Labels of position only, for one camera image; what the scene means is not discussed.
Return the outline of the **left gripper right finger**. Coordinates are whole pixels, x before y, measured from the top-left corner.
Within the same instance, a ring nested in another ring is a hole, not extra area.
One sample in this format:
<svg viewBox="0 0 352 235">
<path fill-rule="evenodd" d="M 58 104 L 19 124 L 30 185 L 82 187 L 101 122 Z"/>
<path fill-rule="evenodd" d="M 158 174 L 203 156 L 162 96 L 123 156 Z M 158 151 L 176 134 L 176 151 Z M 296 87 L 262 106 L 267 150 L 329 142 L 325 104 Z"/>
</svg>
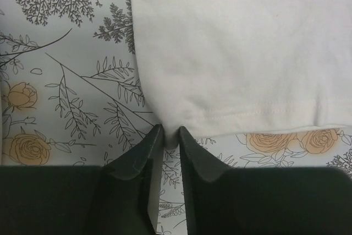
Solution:
<svg viewBox="0 0 352 235">
<path fill-rule="evenodd" d="M 329 167 L 233 168 L 178 130 L 188 234 L 351 234 L 351 179 Z"/>
</svg>

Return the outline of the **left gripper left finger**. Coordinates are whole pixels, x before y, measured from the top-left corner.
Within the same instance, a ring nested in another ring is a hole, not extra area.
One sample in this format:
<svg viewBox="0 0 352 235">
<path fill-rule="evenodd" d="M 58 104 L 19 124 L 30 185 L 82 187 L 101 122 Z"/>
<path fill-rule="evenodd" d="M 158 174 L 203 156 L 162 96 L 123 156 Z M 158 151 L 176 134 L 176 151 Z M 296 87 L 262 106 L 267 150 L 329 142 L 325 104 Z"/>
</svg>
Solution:
<svg viewBox="0 0 352 235">
<path fill-rule="evenodd" d="M 104 166 L 2 166 L 1 234 L 155 234 L 163 127 Z"/>
</svg>

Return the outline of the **white t shirt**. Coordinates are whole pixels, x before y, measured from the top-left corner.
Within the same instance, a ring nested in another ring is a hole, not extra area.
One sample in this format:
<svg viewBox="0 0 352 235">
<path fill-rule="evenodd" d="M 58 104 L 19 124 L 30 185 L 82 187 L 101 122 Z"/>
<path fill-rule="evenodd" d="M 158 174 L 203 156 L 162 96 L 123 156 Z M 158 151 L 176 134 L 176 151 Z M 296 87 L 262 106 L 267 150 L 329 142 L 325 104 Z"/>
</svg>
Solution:
<svg viewBox="0 0 352 235">
<path fill-rule="evenodd" d="M 142 91 L 166 132 L 351 126 L 351 0 L 131 0 Z"/>
</svg>

